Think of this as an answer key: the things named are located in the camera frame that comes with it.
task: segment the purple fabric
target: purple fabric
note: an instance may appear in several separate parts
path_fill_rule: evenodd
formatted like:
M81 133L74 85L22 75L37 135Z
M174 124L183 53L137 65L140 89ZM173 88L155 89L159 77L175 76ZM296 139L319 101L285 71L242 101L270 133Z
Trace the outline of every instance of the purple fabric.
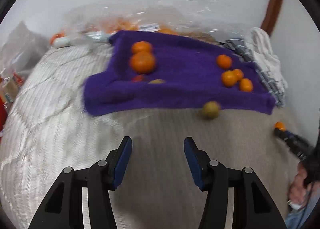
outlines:
M156 69L146 82L132 82L137 74L130 68L131 46L148 41L153 46ZM198 40L162 33L120 31L110 38L113 56L106 71L90 76L84 87L85 109L94 116L137 108L200 108L217 101L221 108L249 109L271 114L275 99L260 83L254 64L240 62L232 51ZM253 92L239 91L221 82L224 72L216 57L226 54L253 83ZM163 84L148 81L163 79Z

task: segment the yellow-green ball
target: yellow-green ball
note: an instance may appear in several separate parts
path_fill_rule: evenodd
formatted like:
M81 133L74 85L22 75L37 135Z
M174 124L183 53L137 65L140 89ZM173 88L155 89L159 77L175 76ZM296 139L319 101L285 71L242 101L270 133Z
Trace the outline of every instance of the yellow-green ball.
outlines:
M215 101L210 101L204 104L201 110L201 114L204 118L214 119L219 116L220 104Z

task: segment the blue rubber pad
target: blue rubber pad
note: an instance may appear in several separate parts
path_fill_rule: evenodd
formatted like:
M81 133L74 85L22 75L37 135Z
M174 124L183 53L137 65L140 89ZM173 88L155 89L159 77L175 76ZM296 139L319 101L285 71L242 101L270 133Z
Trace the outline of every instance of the blue rubber pad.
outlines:
M128 139L122 154L118 160L118 163L115 166L115 179L113 181L113 186L115 189L122 183L122 179L127 168L129 158L132 152L132 140L131 138Z
M201 167L198 163L197 157L193 154L193 151L187 138L184 140L183 148L193 177L193 181L199 187L200 190L203 190L204 183L201 179Z

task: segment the plastic bag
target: plastic bag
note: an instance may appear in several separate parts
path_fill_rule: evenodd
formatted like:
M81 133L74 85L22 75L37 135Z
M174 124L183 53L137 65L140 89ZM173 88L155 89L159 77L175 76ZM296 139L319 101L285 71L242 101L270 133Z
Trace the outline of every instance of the plastic bag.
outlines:
M221 7L230 22L221 21ZM119 30L164 32L183 36L209 34L216 40L243 37L251 26L234 23L232 7L215 0L143 0L134 4L92 4L65 15L64 30L70 37L102 31Z
M0 50L1 78L10 78L16 73L25 80L48 49L46 38L28 30L25 23L20 22Z

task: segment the white bed sheet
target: white bed sheet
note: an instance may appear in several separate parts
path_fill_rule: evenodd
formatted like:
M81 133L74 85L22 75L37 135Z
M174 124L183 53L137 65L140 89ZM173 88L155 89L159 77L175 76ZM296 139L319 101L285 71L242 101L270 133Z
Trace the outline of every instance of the white bed sheet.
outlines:
M28 228L64 167L90 167L116 149L125 135L133 140L132 156L122 185L110 192L118 228L198 227L206 193L193 183L183 153L186 136L228 167L251 166L286 214L289 172L296 161L271 130L283 120L295 131L290 114L283 109L271 116L224 110L209 122L200 119L196 109L89 116L82 104L83 82L105 69L111 52L108 44L51 48L23 86L0 144L0 200L17 229ZM84 226L90 228L87 213L84 194ZM226 228L232 224L229 213Z

